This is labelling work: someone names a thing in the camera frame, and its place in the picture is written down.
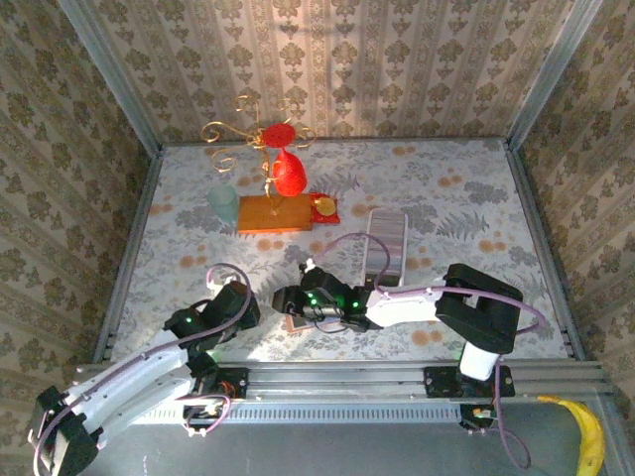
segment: clear glass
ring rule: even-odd
[[[207,201],[222,221],[233,223],[238,218],[240,197],[233,186],[213,186],[207,194]]]

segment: wooden block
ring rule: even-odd
[[[298,196],[273,195],[277,212],[266,195],[240,197],[240,210],[236,232],[280,233],[283,231],[309,231],[311,222],[311,198],[307,193]]]

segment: damask wallpaper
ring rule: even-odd
[[[148,160],[55,0],[0,2],[0,474],[89,361]]]
[[[163,143],[297,101],[321,137],[503,136],[572,0],[90,0]],[[251,119],[255,117],[253,107]]]
[[[635,1],[603,2],[524,148],[583,344],[634,399]]]

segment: yellow banana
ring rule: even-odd
[[[562,405],[575,418],[581,434],[576,476],[596,476],[604,461],[604,431],[595,414],[586,405],[562,400],[552,395],[541,395],[539,402]]]

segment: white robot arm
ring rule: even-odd
[[[207,351],[259,319],[248,285],[232,281],[214,300],[175,312],[142,349],[98,376],[63,394],[46,389],[36,398],[29,431],[36,465],[53,476],[75,476],[112,437],[159,404],[224,393],[223,371]]]
[[[313,322],[338,317],[343,326],[362,332],[402,322],[440,320],[466,340],[460,374],[481,382],[491,377],[498,358],[513,350],[523,295],[466,265],[450,265],[445,286],[427,289],[351,288],[312,261],[301,270],[299,286],[274,294],[275,310]],[[478,297],[475,307],[465,302],[465,296]]]

